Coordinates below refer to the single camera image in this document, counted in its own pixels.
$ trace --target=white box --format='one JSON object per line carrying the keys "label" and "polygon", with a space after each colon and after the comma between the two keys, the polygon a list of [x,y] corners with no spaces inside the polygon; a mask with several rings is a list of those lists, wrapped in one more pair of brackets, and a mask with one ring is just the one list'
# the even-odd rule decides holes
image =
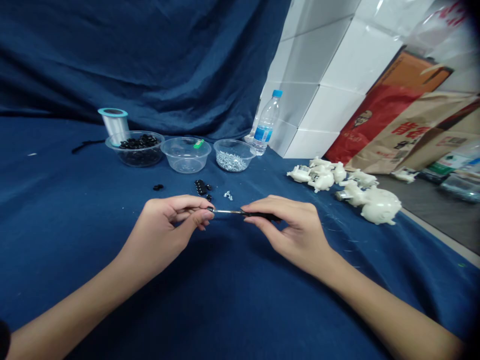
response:
{"label": "white box", "polygon": [[271,61],[270,68],[268,69],[268,75],[266,76],[267,81],[280,83],[284,80],[285,70],[289,63],[294,40],[295,38],[290,38],[278,44],[275,57]]}
{"label": "white box", "polygon": [[358,19],[392,33],[407,37],[425,17],[434,0],[361,0],[356,9]]}
{"label": "white box", "polygon": [[267,81],[263,86],[258,114],[262,113],[265,105],[272,98],[274,90],[282,90],[283,95],[280,99],[279,118],[297,128],[304,118],[318,88],[318,84]]}
{"label": "white box", "polygon": [[359,2],[360,0],[291,0],[280,41],[353,15]]}
{"label": "white box", "polygon": [[366,94],[401,46],[397,37],[354,17],[320,84]]}
{"label": "white box", "polygon": [[284,159],[322,157],[332,146],[339,132],[299,129],[279,121],[268,145]]}
{"label": "white box", "polygon": [[350,17],[344,18],[286,40],[292,42],[292,46],[282,81],[319,84],[350,21]]}
{"label": "white box", "polygon": [[364,99],[364,94],[320,86],[299,127],[306,130],[338,133]]}

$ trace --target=right hand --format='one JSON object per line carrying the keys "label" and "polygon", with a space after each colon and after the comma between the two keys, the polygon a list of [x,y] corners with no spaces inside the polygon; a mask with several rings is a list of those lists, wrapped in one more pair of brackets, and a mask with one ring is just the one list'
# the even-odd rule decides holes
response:
{"label": "right hand", "polygon": [[317,208],[311,203],[270,195],[242,209],[247,213],[274,214],[288,223],[279,231],[263,217],[246,217],[270,241],[273,249],[306,273],[325,281],[334,270],[339,256],[329,245],[320,223]]}

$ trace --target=blue cloth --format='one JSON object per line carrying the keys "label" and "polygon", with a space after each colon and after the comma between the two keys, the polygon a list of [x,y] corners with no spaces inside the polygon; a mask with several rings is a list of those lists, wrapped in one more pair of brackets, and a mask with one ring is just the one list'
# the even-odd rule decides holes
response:
{"label": "blue cloth", "polygon": [[[167,159],[128,167],[103,144],[77,154],[103,126],[4,118],[0,157],[0,318],[12,328],[87,282],[118,253],[152,197],[213,185],[218,209],[276,194],[318,209],[331,246],[362,273],[465,339],[479,303],[479,270],[399,213],[374,225],[286,172],[304,160],[270,149],[241,173],[215,155],[196,174]],[[163,184],[160,192],[153,185]],[[223,197],[230,190],[233,201]],[[158,277],[109,315],[70,359],[388,359],[332,291],[278,255],[241,216],[218,214]]]}
{"label": "blue cloth", "polygon": [[239,138],[252,127],[290,0],[0,3],[0,116]]}

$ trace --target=bottle label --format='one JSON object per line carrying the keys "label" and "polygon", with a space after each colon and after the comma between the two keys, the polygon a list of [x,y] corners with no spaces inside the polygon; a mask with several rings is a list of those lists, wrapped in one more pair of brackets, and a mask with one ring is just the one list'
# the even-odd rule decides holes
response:
{"label": "bottle label", "polygon": [[462,165],[468,164],[471,160],[469,157],[449,153],[428,166],[427,169],[440,175],[447,175]]}
{"label": "bottle label", "polygon": [[260,127],[256,128],[255,135],[253,136],[255,140],[268,143],[270,141],[270,137],[272,136],[273,130],[269,129],[262,129]]}

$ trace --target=plastic cup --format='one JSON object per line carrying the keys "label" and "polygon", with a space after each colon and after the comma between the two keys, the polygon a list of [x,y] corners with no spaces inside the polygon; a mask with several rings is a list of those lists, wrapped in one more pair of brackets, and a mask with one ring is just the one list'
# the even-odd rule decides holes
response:
{"label": "plastic cup", "polygon": [[252,153],[253,147],[250,144],[233,139],[218,140],[213,148],[218,166],[231,173],[239,173],[248,168],[256,156]]}
{"label": "plastic cup", "polygon": [[204,168],[212,151],[207,142],[195,148],[195,144],[200,141],[195,137],[175,137],[162,142],[160,148],[173,170],[182,174],[193,174]]}
{"label": "plastic cup", "polygon": [[[152,135],[160,143],[142,148],[142,149],[122,149],[120,144],[127,139],[139,139],[142,135]],[[152,131],[124,131],[113,134],[105,140],[105,145],[115,151],[120,160],[131,167],[142,168],[152,166],[160,161],[163,154],[160,145],[163,144],[165,138],[159,133]]]}

